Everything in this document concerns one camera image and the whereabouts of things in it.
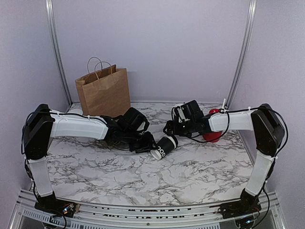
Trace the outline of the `black plastic cup lid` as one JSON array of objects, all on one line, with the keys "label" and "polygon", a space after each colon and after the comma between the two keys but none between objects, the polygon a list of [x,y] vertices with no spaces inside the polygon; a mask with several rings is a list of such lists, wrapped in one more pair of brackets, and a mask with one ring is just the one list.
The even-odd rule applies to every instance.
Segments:
[{"label": "black plastic cup lid", "polygon": [[174,144],[174,148],[177,148],[177,146],[178,146],[178,139],[174,135],[171,136],[171,139],[172,139],[172,142]]}]

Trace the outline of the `black paper coffee cup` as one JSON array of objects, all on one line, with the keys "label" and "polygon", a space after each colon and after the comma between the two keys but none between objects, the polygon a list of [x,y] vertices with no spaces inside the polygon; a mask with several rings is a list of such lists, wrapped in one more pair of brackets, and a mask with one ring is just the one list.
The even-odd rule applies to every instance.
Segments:
[{"label": "black paper coffee cup", "polygon": [[157,159],[161,160],[167,156],[170,152],[175,150],[174,144],[172,142],[171,136],[164,135],[157,143],[157,149],[151,150],[151,155]]}]

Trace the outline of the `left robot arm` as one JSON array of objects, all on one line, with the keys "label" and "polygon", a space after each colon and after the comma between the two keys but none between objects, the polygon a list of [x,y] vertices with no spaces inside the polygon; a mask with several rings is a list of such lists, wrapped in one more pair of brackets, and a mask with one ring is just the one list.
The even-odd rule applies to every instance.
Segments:
[{"label": "left robot arm", "polygon": [[35,194],[35,208],[72,218],[80,207],[55,196],[46,163],[51,139],[63,136],[92,138],[109,146],[126,145],[131,152],[143,153],[157,148],[148,127],[148,119],[133,107],[123,115],[110,117],[62,113],[51,110],[47,104],[40,104],[28,115],[21,135],[25,170],[38,192]]}]

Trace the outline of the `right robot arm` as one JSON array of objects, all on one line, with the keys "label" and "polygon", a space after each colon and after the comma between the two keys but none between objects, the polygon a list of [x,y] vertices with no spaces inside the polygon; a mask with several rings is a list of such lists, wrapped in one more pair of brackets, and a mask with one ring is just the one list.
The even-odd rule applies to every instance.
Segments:
[{"label": "right robot arm", "polygon": [[208,135],[225,134],[229,130],[252,131],[256,142],[256,159],[250,178],[238,201],[219,206],[224,219],[247,215],[261,210],[259,195],[264,190],[275,166],[276,157],[287,141],[288,132],[280,115],[269,104],[239,111],[220,109],[203,114],[198,103],[192,100],[172,109],[172,118],[163,129],[164,136],[158,142],[157,152],[164,157],[178,146],[177,137],[192,139],[194,133]]}]

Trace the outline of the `stack of paper cups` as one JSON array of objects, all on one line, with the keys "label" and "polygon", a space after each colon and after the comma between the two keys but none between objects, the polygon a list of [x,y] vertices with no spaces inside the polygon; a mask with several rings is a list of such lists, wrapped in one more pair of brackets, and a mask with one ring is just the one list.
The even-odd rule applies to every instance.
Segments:
[{"label": "stack of paper cups", "polygon": [[174,120],[175,118],[178,118],[178,119],[182,120],[182,117],[181,117],[181,105],[182,105],[182,104],[176,104],[176,105],[172,108],[171,116],[172,116],[172,119],[173,119],[173,120]]}]

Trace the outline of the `red cylindrical holder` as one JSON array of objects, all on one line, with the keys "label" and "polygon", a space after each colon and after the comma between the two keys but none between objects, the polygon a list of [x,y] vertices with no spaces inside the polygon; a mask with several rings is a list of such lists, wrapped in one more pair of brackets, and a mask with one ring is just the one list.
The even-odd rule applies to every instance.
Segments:
[{"label": "red cylindrical holder", "polygon": [[[211,109],[209,111],[209,114],[215,114],[218,112],[219,112],[219,109]],[[219,141],[219,138],[221,137],[222,133],[223,133],[222,131],[207,133],[207,134],[203,135],[203,139],[207,142],[216,143]]]}]

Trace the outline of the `brown paper bag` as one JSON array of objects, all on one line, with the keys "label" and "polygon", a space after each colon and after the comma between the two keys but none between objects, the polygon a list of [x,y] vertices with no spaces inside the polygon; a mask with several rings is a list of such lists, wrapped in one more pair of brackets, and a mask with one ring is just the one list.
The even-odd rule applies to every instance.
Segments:
[{"label": "brown paper bag", "polygon": [[127,69],[101,60],[97,64],[104,63],[109,67],[75,80],[84,115],[117,117],[131,107]]}]

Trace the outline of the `white and orange bowl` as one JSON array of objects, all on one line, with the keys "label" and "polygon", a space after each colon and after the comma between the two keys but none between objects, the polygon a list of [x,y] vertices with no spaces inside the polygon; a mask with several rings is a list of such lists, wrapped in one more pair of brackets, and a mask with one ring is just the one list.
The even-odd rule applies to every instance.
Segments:
[{"label": "white and orange bowl", "polygon": [[68,113],[70,113],[70,114],[73,113],[73,114],[83,115],[82,109],[79,109],[79,108],[70,109],[70,110],[68,111]]}]

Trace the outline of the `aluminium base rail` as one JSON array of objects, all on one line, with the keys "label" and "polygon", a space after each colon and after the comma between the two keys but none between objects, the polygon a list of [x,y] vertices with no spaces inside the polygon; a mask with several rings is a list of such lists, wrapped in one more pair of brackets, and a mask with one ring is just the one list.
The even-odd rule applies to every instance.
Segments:
[{"label": "aluminium base rail", "polygon": [[35,207],[33,192],[21,190],[10,229],[285,229],[274,192],[259,197],[258,206],[236,212],[237,199],[185,206],[120,206],[64,199],[60,210]]}]

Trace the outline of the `right aluminium frame post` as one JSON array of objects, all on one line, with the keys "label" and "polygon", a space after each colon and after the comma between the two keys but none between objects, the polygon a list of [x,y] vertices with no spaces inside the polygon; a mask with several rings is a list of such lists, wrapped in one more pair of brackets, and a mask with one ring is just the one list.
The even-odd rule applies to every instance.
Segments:
[{"label": "right aluminium frame post", "polygon": [[235,97],[235,94],[236,94],[236,91],[238,88],[238,84],[239,84],[241,76],[242,76],[244,61],[245,61],[245,58],[247,55],[247,51],[249,49],[251,36],[253,33],[256,6],[257,6],[257,0],[249,1],[248,14],[247,14],[247,19],[246,19],[244,36],[243,36],[243,40],[242,40],[242,46],[241,46],[239,58],[237,61],[237,66],[236,66],[236,69],[234,72],[234,77],[233,77],[233,81],[231,84],[231,88],[230,88],[229,94],[227,96],[226,104],[225,104],[225,106],[227,108],[230,108],[233,104],[233,100],[234,100],[234,97]]}]

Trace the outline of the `aluminium frame post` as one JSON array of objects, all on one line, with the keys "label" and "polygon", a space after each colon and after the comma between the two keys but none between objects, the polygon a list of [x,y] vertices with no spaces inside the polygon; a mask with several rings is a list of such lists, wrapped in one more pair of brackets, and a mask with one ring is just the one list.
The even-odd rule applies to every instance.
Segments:
[{"label": "aluminium frame post", "polygon": [[239,58],[237,61],[237,66],[236,66],[236,69],[234,72],[234,77],[233,77],[233,81],[231,84],[231,88],[230,88],[229,94],[227,96],[226,104],[225,104],[225,106],[227,108],[230,108],[233,104],[233,100],[234,100],[234,97],[235,97],[235,94],[236,94],[236,91],[238,88],[238,84],[239,84],[241,76],[242,76],[244,61],[245,61],[245,58],[247,55],[247,51],[249,49],[251,36],[253,33],[256,6],[257,6],[257,0],[249,1],[248,14],[247,14],[247,19],[246,19],[244,36],[243,36],[243,40],[242,40],[242,46],[241,46]]},{"label": "aluminium frame post", "polygon": [[51,43],[54,51],[55,61],[56,65],[59,71],[60,75],[60,81],[64,90],[64,95],[67,101],[67,104],[69,107],[73,104],[71,93],[68,87],[62,58],[61,58],[61,52],[60,52],[60,46],[57,36],[57,30],[56,30],[56,23],[55,23],[55,17],[54,17],[54,10],[53,10],[53,1],[52,0],[45,0],[45,6],[46,6],[46,13],[48,18],[48,24],[50,29],[50,36],[51,36]]}]

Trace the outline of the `left aluminium frame post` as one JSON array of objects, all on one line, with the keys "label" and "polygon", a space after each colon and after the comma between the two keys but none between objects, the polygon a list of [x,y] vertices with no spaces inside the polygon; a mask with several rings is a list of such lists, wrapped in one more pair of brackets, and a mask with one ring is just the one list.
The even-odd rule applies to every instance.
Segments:
[{"label": "left aluminium frame post", "polygon": [[67,104],[69,107],[73,104],[71,93],[68,87],[62,58],[61,58],[61,52],[60,52],[60,46],[57,36],[57,30],[56,30],[56,23],[55,23],[55,17],[54,17],[54,10],[53,10],[53,1],[52,0],[45,0],[45,6],[46,6],[46,13],[48,18],[48,24],[50,29],[50,36],[51,36],[51,43],[54,51],[55,61],[56,65],[59,71],[60,75],[60,81],[64,90],[64,95],[67,101]]}]

